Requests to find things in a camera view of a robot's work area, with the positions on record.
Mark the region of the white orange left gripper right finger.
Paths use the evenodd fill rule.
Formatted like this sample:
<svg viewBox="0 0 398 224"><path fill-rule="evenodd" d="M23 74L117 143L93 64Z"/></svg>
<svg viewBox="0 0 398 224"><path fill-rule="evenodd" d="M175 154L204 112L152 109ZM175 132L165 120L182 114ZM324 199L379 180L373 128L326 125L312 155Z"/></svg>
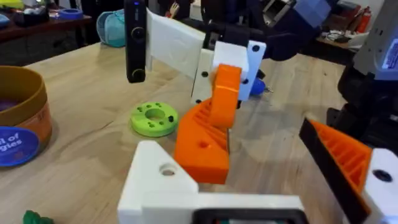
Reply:
<svg viewBox="0 0 398 224"><path fill-rule="evenodd" d="M397 155L304 119L299 136L321 170L344 223L397 224Z"/></svg>

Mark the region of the bare white left gripper left finger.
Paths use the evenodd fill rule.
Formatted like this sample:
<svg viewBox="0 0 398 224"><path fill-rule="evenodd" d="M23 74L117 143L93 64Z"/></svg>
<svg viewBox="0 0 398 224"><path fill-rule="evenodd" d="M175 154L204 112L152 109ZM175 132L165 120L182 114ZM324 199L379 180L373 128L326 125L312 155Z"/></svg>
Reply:
<svg viewBox="0 0 398 224"><path fill-rule="evenodd" d="M191 223L192 208L180 205L198 184L155 141L137 145L118 204L119 223Z"/></svg>

